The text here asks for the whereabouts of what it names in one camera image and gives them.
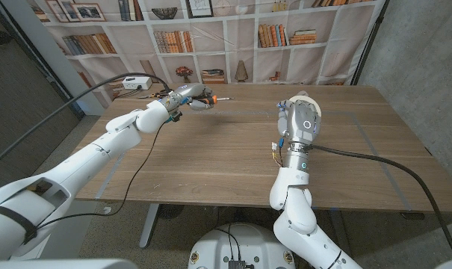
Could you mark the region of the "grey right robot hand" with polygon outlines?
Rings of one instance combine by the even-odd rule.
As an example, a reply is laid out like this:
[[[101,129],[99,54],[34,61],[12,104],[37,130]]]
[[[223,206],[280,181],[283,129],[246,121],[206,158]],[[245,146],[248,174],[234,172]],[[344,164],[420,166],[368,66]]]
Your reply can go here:
[[[321,130],[321,109],[309,96],[296,95],[277,104],[277,128],[287,143],[310,145]]]

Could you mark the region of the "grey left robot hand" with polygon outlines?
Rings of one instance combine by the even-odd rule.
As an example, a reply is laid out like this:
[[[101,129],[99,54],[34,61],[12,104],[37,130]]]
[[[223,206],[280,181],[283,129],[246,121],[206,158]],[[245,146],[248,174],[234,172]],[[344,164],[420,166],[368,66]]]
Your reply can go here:
[[[195,111],[208,110],[217,104],[217,97],[205,84],[185,84],[170,91],[159,102],[168,112],[176,111],[181,105],[188,105]]]

